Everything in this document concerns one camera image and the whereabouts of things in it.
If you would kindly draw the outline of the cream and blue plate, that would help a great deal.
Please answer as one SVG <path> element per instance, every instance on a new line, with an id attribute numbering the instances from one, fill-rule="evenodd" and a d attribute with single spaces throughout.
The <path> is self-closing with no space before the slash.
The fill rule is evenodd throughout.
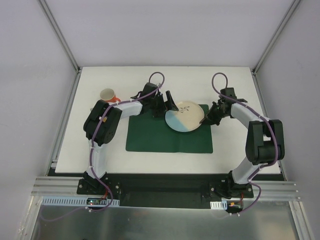
<path id="1" fill-rule="evenodd" d="M 192 101 L 180 101 L 176 104 L 178 111 L 169 110 L 165 114 L 166 124 L 176 132 L 192 132 L 200 127 L 205 117 L 204 110 Z"/>

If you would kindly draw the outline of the dark green placemat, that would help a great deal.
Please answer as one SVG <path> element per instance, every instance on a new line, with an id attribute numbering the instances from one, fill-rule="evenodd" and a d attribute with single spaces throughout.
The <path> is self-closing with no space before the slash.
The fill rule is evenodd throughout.
<path id="1" fill-rule="evenodd" d="M 210 125 L 201 125 L 189 132 L 178 132 L 163 117 L 151 112 L 131 116 L 125 149 L 129 152 L 212 154 L 214 152 Z"/>

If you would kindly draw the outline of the orange mug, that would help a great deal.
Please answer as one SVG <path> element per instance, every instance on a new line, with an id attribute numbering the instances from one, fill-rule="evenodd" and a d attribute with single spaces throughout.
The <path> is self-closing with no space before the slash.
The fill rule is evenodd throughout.
<path id="1" fill-rule="evenodd" d="M 100 94 L 99 97 L 102 101 L 106 102 L 106 103 L 116 103 L 116 102 L 120 102 L 121 100 L 116 96 L 115 91 L 111 88 L 105 88 L 103 89 Z"/>

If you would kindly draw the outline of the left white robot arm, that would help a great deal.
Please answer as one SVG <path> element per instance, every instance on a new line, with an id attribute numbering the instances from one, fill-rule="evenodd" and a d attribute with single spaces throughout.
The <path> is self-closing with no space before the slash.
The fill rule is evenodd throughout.
<path id="1" fill-rule="evenodd" d="M 98 100 L 87 117 L 83 130 L 89 142 L 89 164 L 86 173 L 92 178 L 88 188 L 96 195 L 103 193 L 107 172 L 107 144 L 114 138 L 121 119 L 139 116 L 151 111 L 152 116 L 164 117 L 168 111 L 178 111 L 170 91 L 164 100 L 159 86 L 146 83 L 143 90 L 129 100 L 107 103 Z"/>

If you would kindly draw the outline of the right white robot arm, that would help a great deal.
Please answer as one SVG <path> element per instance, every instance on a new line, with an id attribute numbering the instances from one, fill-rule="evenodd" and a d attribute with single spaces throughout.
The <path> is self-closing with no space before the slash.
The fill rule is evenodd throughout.
<path id="1" fill-rule="evenodd" d="M 285 143 L 283 123 L 258 114 L 245 99 L 237 98 L 232 87 L 220 90 L 218 102 L 212 103 L 200 123 L 218 126 L 226 117 L 238 120 L 247 129 L 244 160 L 214 187 L 216 195 L 231 199 L 243 194 L 263 168 L 284 158 Z"/>

